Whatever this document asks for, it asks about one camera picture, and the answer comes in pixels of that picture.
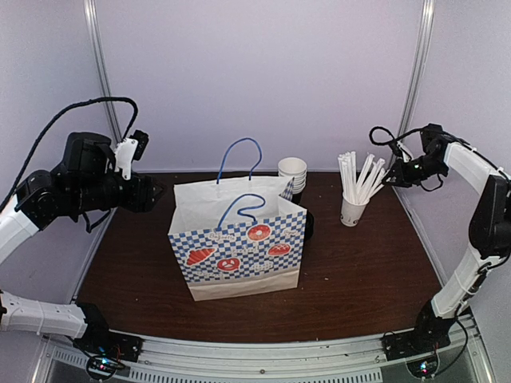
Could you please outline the blue checkered paper bag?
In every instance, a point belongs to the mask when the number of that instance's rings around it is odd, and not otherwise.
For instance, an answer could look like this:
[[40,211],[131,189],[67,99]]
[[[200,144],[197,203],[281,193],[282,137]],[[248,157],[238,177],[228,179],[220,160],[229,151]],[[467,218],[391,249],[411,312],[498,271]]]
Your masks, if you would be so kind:
[[295,176],[177,184],[168,231],[194,301],[295,289],[307,209],[293,203]]

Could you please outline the stack of black lids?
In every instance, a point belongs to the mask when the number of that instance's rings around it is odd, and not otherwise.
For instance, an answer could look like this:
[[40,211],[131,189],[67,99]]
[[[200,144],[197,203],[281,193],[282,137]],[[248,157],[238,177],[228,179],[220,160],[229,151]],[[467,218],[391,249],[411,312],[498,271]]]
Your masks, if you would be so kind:
[[314,234],[314,227],[315,227],[315,217],[310,211],[308,211],[307,217],[306,217],[305,231],[304,231],[304,241],[308,241],[312,237],[312,235]]

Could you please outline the stack of paper cups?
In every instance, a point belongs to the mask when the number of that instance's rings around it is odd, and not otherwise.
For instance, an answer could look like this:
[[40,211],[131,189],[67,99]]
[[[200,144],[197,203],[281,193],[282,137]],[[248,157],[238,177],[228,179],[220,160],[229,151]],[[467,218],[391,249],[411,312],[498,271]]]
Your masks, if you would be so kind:
[[300,204],[303,190],[307,182],[307,164],[298,157],[286,157],[279,161],[278,171],[280,176],[293,178],[292,202]]

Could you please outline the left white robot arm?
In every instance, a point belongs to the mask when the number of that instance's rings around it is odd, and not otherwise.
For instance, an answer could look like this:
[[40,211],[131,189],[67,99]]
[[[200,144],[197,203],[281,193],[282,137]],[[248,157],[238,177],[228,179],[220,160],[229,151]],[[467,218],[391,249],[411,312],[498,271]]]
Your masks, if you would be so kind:
[[[101,211],[104,216],[118,207],[134,213],[151,211],[165,187],[132,170],[133,161],[142,157],[148,142],[148,134],[140,130],[116,148],[107,136],[71,133],[61,162],[52,171],[31,173],[15,186],[2,207],[1,259],[7,260],[21,244],[60,217],[74,222],[83,219],[86,231],[91,232],[105,221],[101,217],[91,223],[91,211]],[[107,354],[115,346],[115,338],[94,304],[59,306],[2,291],[1,329],[84,339],[98,354]]]

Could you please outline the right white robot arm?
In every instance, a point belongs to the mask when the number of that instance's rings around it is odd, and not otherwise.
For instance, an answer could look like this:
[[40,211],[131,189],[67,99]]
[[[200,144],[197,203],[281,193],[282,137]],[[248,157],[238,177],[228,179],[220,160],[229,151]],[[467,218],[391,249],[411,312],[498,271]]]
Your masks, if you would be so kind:
[[444,180],[456,172],[478,194],[469,222],[469,243],[450,280],[424,305],[410,333],[410,346],[420,353],[449,331],[488,274],[510,258],[510,177],[475,147],[443,129],[428,124],[415,129],[423,153],[413,158],[402,143],[390,136],[385,145],[395,156],[383,184],[397,188],[422,186],[434,176]]

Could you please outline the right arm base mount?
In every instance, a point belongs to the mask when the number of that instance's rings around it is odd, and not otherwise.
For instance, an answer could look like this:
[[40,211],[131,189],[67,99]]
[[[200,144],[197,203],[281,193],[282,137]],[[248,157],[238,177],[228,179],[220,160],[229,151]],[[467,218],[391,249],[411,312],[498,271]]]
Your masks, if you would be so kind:
[[386,359],[393,361],[432,353],[437,348],[450,345],[449,331],[454,323],[453,318],[429,318],[421,315],[412,330],[382,337]]

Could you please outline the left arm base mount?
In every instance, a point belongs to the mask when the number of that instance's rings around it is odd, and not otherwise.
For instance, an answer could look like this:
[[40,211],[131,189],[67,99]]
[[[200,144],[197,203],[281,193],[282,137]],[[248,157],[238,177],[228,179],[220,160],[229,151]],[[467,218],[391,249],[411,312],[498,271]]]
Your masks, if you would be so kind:
[[103,353],[121,361],[137,362],[143,341],[140,337],[113,332],[99,309],[91,303],[78,303],[85,315],[86,329],[74,341],[84,351]]

